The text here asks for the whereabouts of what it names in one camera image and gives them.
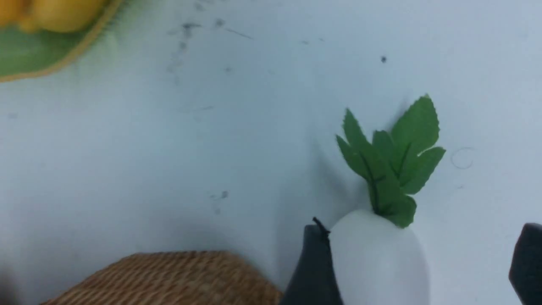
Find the white surface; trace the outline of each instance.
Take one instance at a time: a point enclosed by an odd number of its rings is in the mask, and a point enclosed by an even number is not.
[[[117,57],[0,85],[0,241],[23,304],[136,251],[232,249],[284,288],[311,217],[367,202],[333,138],[344,108],[372,131],[426,92],[449,151],[412,227],[431,300],[519,304],[513,245],[542,223],[542,3],[148,3],[104,41]],[[202,27],[167,34],[184,22]]]

